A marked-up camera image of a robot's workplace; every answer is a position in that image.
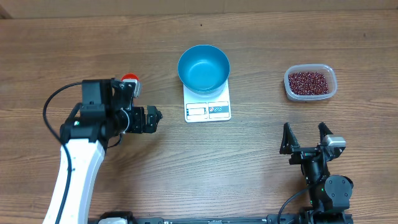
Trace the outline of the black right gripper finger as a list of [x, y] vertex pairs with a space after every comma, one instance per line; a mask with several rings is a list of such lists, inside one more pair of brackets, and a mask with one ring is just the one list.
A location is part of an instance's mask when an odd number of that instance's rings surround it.
[[318, 125], [318, 129], [320, 132], [320, 144], [326, 139], [326, 136], [333, 134], [324, 122]]
[[290, 124], [284, 124], [284, 130], [282, 135], [282, 142], [280, 145], [280, 154], [293, 154], [300, 149], [300, 144], [295, 137]]

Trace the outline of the red measuring scoop blue handle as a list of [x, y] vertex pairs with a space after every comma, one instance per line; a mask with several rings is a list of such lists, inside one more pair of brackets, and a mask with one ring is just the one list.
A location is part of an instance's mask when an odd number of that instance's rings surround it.
[[131, 81], [131, 80], [139, 81], [139, 78], [137, 75], [135, 75], [133, 73], [127, 73], [121, 79], [122, 82], [127, 82], [127, 81]]

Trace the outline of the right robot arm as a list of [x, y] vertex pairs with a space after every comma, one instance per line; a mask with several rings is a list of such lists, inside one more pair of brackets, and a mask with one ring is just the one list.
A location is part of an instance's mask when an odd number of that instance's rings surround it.
[[[338, 158], [346, 148], [343, 136], [333, 134], [325, 123], [318, 125], [320, 142], [314, 147], [300, 146], [289, 123], [284, 124], [280, 154], [289, 154], [289, 164], [299, 165], [306, 187], [287, 199], [281, 206], [277, 223], [353, 223], [345, 211], [353, 193], [353, 181], [343, 175], [331, 175], [327, 163]], [[310, 206], [296, 215], [282, 212], [295, 198], [307, 192]]]

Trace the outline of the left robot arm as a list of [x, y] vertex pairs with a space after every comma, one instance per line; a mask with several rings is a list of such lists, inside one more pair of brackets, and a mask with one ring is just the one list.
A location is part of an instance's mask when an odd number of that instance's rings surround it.
[[58, 133], [46, 117], [47, 108], [43, 109], [45, 125], [61, 144], [60, 168], [44, 223], [88, 223], [93, 187], [109, 140], [126, 133], [154, 133], [162, 119], [155, 106], [134, 106], [142, 85], [133, 73], [120, 80], [83, 80], [79, 85], [82, 101]]

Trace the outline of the white digital kitchen scale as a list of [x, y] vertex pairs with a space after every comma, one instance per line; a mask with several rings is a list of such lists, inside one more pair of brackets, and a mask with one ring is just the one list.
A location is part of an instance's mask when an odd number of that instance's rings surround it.
[[187, 123], [229, 121], [231, 101], [228, 81], [209, 95], [201, 95], [183, 87], [184, 118]]

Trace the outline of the teal plastic bowl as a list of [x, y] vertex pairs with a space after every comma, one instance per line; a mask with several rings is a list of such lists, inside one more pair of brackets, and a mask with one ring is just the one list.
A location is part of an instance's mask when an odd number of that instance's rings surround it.
[[190, 47], [180, 56], [177, 64], [177, 73], [183, 85], [200, 95], [222, 89], [230, 72], [228, 56], [213, 45]]

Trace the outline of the red adzuki beans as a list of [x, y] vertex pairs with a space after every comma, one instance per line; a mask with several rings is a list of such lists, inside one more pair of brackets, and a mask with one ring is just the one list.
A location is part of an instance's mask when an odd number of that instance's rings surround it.
[[288, 76], [289, 87], [296, 95], [329, 94], [328, 82], [320, 72], [297, 72]]

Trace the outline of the clear plastic food container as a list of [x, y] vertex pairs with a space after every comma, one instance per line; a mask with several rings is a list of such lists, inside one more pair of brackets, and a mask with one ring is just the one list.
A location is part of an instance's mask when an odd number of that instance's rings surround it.
[[[297, 72], [320, 72], [324, 74], [326, 80], [328, 82], [328, 90], [329, 94], [325, 95], [296, 95], [292, 93], [289, 87], [288, 76], [291, 73]], [[317, 101], [317, 100], [325, 100], [331, 98], [338, 89], [338, 83], [336, 80], [335, 72], [331, 67], [324, 64], [303, 64], [303, 65], [294, 65], [290, 67], [285, 75], [284, 75], [284, 85], [285, 91], [287, 94], [287, 98], [292, 101]]]

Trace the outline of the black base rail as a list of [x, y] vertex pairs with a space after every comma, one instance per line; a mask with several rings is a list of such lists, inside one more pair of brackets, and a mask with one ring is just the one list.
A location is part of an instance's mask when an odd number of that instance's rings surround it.
[[89, 224], [99, 223], [137, 223], [137, 224], [299, 224], [299, 223], [349, 223], [353, 224], [352, 215], [326, 215], [314, 216], [312, 221], [301, 218], [297, 214], [283, 214], [278, 219], [276, 214], [270, 214], [266, 217], [234, 217], [234, 218], [180, 218], [180, 219], [163, 219], [155, 218], [135, 218], [132, 212], [106, 212], [99, 218], [89, 218]]

